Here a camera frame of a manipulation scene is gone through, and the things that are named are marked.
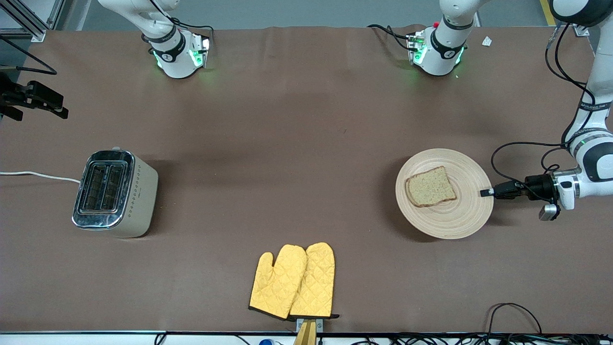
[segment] oven mitt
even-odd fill
[[[295,318],[330,319],[332,315],[332,291],[334,288],[334,253],[324,242],[306,250],[306,270],[298,294],[290,310]]]
[[[249,309],[287,319],[307,267],[302,247],[286,244],[273,263],[272,253],[264,253],[257,264]]]

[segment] toaster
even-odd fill
[[[158,173],[129,151],[114,147],[94,153],[83,170],[72,222],[83,230],[119,238],[149,229]]]

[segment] brown tablecloth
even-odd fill
[[[341,315],[327,331],[483,331],[491,305],[513,301],[545,332],[612,332],[613,199],[555,222],[538,220],[540,202],[497,201],[457,241],[423,235],[395,201],[422,150],[459,150],[496,184],[497,146],[559,140],[580,91],[545,67],[551,32],[476,28],[462,64],[430,77],[372,29],[219,31],[209,69],[184,80],[139,32],[48,33],[31,50],[59,74],[21,82],[62,93],[70,117],[3,120],[2,170],[79,178],[93,152],[120,146],[158,171],[158,198],[146,237],[105,238],[71,223],[76,184],[0,177],[0,328],[294,329],[247,310],[257,259],[325,241]],[[560,56],[587,78],[586,39],[568,35]],[[539,174],[542,152],[508,148],[500,169]],[[513,310],[494,329],[535,331]]]

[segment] white paper scrap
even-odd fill
[[[492,45],[492,39],[489,36],[486,36],[481,45],[489,47],[490,45]]]

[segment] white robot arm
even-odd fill
[[[409,60],[434,76],[444,76],[460,62],[473,29],[474,14],[490,0],[440,0],[443,19],[409,37]]]
[[[167,10],[174,10],[179,0],[98,0],[140,29],[153,47],[158,66],[171,78],[185,78],[203,67],[209,48],[207,37],[178,28]]]
[[[509,181],[481,191],[482,196],[498,199],[520,195],[531,200],[551,199],[551,204],[541,210],[541,220],[558,216],[557,200],[564,209],[572,210],[575,199],[613,195],[613,134],[606,126],[613,101],[613,0],[549,0],[549,4],[560,21],[600,27],[600,41],[585,86],[588,92],[583,93],[575,118],[562,136],[563,147],[575,158],[577,166],[528,176],[523,185]]]

